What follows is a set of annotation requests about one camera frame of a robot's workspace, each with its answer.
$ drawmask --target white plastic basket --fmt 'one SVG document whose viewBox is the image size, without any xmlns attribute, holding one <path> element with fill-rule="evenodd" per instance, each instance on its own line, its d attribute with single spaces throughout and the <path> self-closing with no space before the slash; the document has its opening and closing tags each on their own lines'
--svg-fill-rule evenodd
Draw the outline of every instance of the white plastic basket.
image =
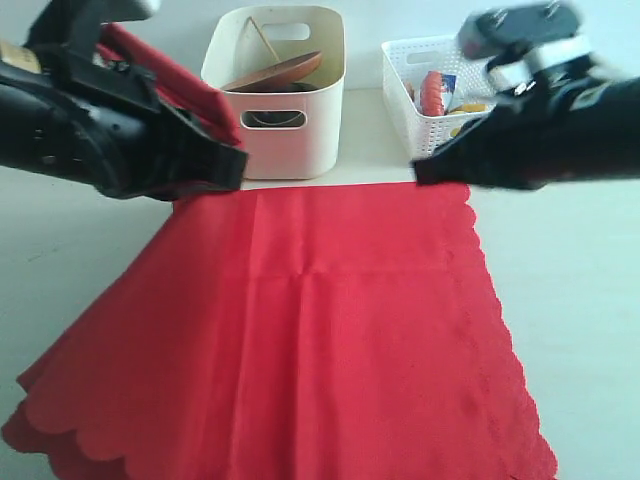
<svg viewBox="0 0 640 480">
<path fill-rule="evenodd" d="M 417 90 L 429 71 L 453 74 L 457 76 L 456 91 L 465 103 L 484 103 L 469 97 L 469 94 L 493 94 L 484 77 L 485 62 L 466 61 L 457 48 L 454 36 L 385 42 L 382 52 L 385 104 L 411 158 L 430 156 L 436 146 L 450 140 L 466 122 L 487 114 L 422 115 L 403 84 L 409 82 Z"/>
<path fill-rule="evenodd" d="M 342 96 L 346 73 L 344 24 L 334 10 L 317 6 L 244 7 L 224 15 L 215 29 L 202 67 L 202 79 L 214 88 L 275 63 L 249 17 L 278 38 L 270 43 L 282 60 L 320 50 L 320 67 L 304 83 L 318 90 L 295 93 L 225 92 L 243 130 L 249 153 L 246 177 L 256 180 L 291 180 L 318 177 L 338 158 Z M 308 38 L 287 37 L 305 26 Z M 249 126 L 247 112 L 300 112 L 295 126 Z"/>
</svg>

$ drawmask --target white wall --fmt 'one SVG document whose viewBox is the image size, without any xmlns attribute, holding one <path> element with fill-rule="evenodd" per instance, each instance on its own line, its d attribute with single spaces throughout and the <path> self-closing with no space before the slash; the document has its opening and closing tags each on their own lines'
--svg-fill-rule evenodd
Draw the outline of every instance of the white wall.
<svg viewBox="0 0 640 480">
<path fill-rule="evenodd" d="M 219 16 L 242 0 L 165 0 L 130 28 L 195 72 Z M 273 4 L 291 4 L 273 1 Z M 384 40 L 454 32 L 488 0 L 319 0 L 345 16 L 351 88 L 379 84 Z M 44 0 L 0 0 L 0 36 L 18 41 Z M 599 52 L 640 73 L 633 0 L 577 2 Z M 562 480 L 640 478 L 640 185 L 475 192 L 478 231 Z M 14 377 L 131 261 L 165 205 L 0 170 L 0 421 Z M 52 480 L 46 463 L 0 444 L 2 480 Z"/>
</svg>

